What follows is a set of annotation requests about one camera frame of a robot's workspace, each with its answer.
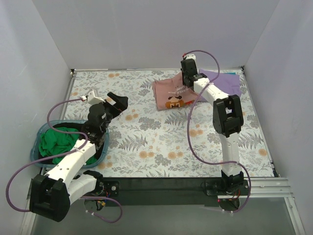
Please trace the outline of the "pink t shirt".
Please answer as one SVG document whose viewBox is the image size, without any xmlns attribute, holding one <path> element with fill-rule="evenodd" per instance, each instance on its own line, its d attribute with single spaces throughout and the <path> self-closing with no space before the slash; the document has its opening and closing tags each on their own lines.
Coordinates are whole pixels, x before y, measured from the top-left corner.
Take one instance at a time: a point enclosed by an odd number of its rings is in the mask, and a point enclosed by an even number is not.
<svg viewBox="0 0 313 235">
<path fill-rule="evenodd" d="M 154 81 L 152 90 L 159 111 L 191 105 L 198 96 L 191 88 L 183 85 L 181 72 L 172 78 Z"/>
</svg>

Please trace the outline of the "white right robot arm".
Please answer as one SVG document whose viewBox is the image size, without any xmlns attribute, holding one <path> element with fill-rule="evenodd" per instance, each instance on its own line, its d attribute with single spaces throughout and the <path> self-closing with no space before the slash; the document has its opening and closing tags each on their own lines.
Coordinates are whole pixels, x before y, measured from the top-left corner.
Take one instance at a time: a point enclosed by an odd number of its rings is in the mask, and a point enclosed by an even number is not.
<svg viewBox="0 0 313 235">
<path fill-rule="evenodd" d="M 219 134 L 223 153 L 220 189 L 234 194 L 244 183 L 244 174 L 238 165 L 239 133 L 244 124 L 240 98 L 223 92 L 205 74 L 198 73 L 194 55 L 184 55 L 180 63 L 183 85 L 213 107 L 213 127 Z"/>
</svg>

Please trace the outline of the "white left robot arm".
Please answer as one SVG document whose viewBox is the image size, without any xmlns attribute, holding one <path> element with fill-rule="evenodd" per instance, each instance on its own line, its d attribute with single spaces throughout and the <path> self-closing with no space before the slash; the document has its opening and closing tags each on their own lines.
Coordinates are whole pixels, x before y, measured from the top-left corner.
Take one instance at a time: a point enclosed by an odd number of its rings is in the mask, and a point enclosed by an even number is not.
<svg viewBox="0 0 313 235">
<path fill-rule="evenodd" d="M 110 104 L 90 92 L 84 101 L 90 104 L 88 119 L 80 127 L 79 138 L 71 153 L 44 175 L 32 180 L 29 209 L 31 212 L 60 222 L 70 205 L 83 196 L 104 207 L 106 200 L 118 195 L 118 182 L 105 181 L 97 171 L 79 170 L 108 143 L 108 125 L 128 108 L 128 98 L 108 93 L 115 103 Z"/>
</svg>

